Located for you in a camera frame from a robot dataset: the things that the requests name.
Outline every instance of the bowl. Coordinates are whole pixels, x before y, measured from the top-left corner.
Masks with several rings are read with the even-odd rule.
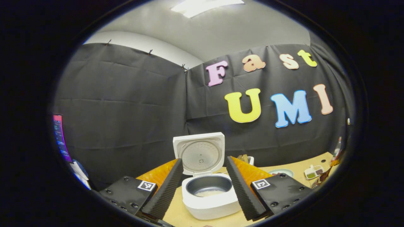
[[[211,175],[198,177],[191,180],[188,182],[186,190],[192,195],[206,197],[227,192],[232,186],[233,184],[229,179],[221,176]]]
[[[277,173],[284,173],[290,177],[293,177],[293,172],[288,169],[277,169],[277,170],[272,170],[268,172],[269,174],[277,174]]]

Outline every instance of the wooden table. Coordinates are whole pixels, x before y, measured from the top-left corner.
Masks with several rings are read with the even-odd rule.
[[[260,169],[269,172],[275,169],[289,169],[293,171],[293,178],[296,179],[298,182],[310,187],[317,178],[312,180],[307,180],[304,176],[304,170],[310,168],[310,165],[316,166],[321,165],[325,171],[330,168],[330,160],[332,158],[332,154],[329,152],[319,155],[317,157],[304,160],[301,162],[290,163],[286,165],[280,166],[268,166],[268,167],[260,167]],[[338,168],[334,166],[331,171],[330,175]],[[227,172],[225,167],[220,168],[217,172]],[[218,219],[212,220],[198,220],[194,218],[191,213],[186,209],[184,203],[182,202],[182,191],[181,187],[178,187],[175,191],[173,200],[168,208],[166,215],[163,218],[164,221],[174,225],[175,227],[203,227],[205,225],[210,225],[213,227],[222,227],[222,226],[231,226],[231,227],[244,227],[247,225],[251,225],[255,222],[247,221],[244,217],[243,211],[239,211],[232,215],[221,217]]]

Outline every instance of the monitor screen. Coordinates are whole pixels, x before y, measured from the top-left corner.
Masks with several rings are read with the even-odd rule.
[[[55,138],[57,145],[59,147],[59,151],[66,161],[73,163],[72,158],[67,151],[67,147],[65,144],[65,137],[63,136],[63,127],[62,127],[62,115],[54,114],[53,115],[53,130],[55,132]]]

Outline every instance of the blue letter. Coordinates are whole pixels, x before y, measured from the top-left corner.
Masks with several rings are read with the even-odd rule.
[[[289,124],[285,119],[285,114],[288,116],[292,124],[296,122],[297,112],[299,112],[297,122],[306,123],[311,121],[305,91],[297,90],[295,92],[293,97],[293,105],[283,94],[272,95],[271,100],[274,101],[276,111],[278,112],[278,122],[275,124],[277,128],[286,127]]]

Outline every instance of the white wall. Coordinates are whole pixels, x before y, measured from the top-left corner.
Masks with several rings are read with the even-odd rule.
[[[131,47],[164,58],[185,68],[193,68],[203,63],[202,60],[164,41],[132,32],[100,32],[91,36],[87,43],[107,43]]]

